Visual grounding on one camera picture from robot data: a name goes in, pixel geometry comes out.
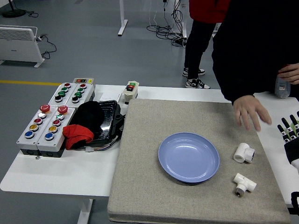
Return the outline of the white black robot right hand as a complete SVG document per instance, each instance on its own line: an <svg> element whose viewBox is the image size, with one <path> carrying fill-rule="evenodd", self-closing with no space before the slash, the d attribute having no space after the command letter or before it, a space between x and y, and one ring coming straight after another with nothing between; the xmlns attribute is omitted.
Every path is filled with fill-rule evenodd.
<svg viewBox="0 0 299 224"><path fill-rule="evenodd" d="M283 128L278 124L278 130L280 131L282 138L285 142L284 148L286 157L289 163L299 170L299 121L294 117L293 114L290 115L292 121L291 125L285 118L282 118L282 122L285 126Z"/></svg>

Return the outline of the person's left hand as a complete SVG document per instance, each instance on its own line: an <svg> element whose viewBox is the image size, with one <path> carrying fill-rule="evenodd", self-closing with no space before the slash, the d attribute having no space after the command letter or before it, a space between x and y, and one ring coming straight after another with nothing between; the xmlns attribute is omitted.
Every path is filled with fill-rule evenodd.
<svg viewBox="0 0 299 224"><path fill-rule="evenodd" d="M288 64L278 71L278 77L290 84L299 84L299 64Z"/></svg>

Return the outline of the person's right hand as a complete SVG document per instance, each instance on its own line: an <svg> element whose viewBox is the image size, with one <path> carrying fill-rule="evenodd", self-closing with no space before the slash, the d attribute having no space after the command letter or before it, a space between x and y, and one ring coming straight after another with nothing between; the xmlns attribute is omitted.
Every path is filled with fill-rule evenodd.
<svg viewBox="0 0 299 224"><path fill-rule="evenodd" d="M247 131L251 129L250 120L256 131L261 131L259 120L268 125L272 124L271 117L266 108L252 95L242 96L235 100L233 109L237 125L244 125Z"/></svg>

